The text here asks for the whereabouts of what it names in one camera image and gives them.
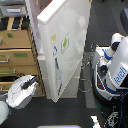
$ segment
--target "printed label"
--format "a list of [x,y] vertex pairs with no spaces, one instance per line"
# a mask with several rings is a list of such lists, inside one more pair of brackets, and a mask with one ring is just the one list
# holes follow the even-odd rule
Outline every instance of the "printed label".
[[1,57],[6,57],[5,55],[0,55]]
[[121,83],[123,82],[125,76],[127,74],[127,70],[123,66],[119,66],[118,70],[116,71],[113,80],[115,83],[120,86]]
[[14,57],[20,58],[20,57],[28,57],[27,53],[13,53]]

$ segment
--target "sticker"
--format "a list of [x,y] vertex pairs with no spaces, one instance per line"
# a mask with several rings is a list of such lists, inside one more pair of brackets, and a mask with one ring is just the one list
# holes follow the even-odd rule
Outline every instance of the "sticker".
[[53,55],[55,56],[56,54],[57,54],[57,48],[56,48],[56,46],[54,46]]
[[0,55],[1,57],[6,57],[5,55]]
[[12,33],[7,33],[8,38],[13,38],[13,34]]
[[56,34],[54,34],[52,37],[51,37],[51,41],[54,42],[56,39]]
[[8,13],[20,13],[20,9],[7,9]]
[[20,58],[20,57],[28,57],[27,53],[13,53],[14,57]]
[[61,53],[64,53],[69,46],[69,33],[61,41]]
[[13,67],[9,67],[8,69],[13,69]]

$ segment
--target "white robot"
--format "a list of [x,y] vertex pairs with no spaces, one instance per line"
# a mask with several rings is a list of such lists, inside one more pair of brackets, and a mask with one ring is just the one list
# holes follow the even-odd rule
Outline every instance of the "white robot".
[[37,76],[30,75],[20,77],[14,81],[8,93],[0,98],[0,125],[10,115],[11,109],[21,109],[29,103],[37,84]]
[[95,96],[117,104],[128,89],[128,37],[115,33],[110,47],[96,47],[92,69]]

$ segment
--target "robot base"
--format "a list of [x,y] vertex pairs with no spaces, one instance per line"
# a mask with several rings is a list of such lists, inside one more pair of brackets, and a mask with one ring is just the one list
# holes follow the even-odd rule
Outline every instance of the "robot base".
[[92,75],[92,89],[93,89],[93,93],[95,98],[98,100],[98,102],[104,106],[115,106],[117,104],[119,104],[120,99],[114,99],[112,98],[110,101],[105,99],[97,90],[96,88],[96,84],[99,84],[100,81],[97,80],[97,82],[95,81],[94,75]]

